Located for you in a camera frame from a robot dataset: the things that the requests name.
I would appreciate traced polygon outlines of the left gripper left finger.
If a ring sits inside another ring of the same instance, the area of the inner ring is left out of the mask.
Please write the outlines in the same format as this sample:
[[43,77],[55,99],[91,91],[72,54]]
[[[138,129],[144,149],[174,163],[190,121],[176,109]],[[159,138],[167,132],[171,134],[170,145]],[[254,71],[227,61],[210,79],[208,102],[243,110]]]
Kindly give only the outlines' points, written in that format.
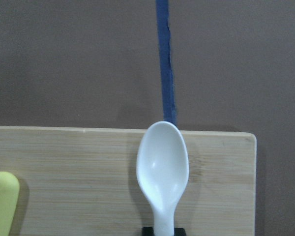
[[154,236],[153,227],[142,227],[141,236]]

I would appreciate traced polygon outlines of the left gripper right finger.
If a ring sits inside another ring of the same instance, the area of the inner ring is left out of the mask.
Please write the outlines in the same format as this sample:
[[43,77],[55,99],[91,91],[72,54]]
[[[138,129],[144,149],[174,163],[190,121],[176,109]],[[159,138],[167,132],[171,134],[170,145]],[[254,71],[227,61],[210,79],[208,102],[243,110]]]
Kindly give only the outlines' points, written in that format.
[[174,228],[174,236],[186,236],[184,228]]

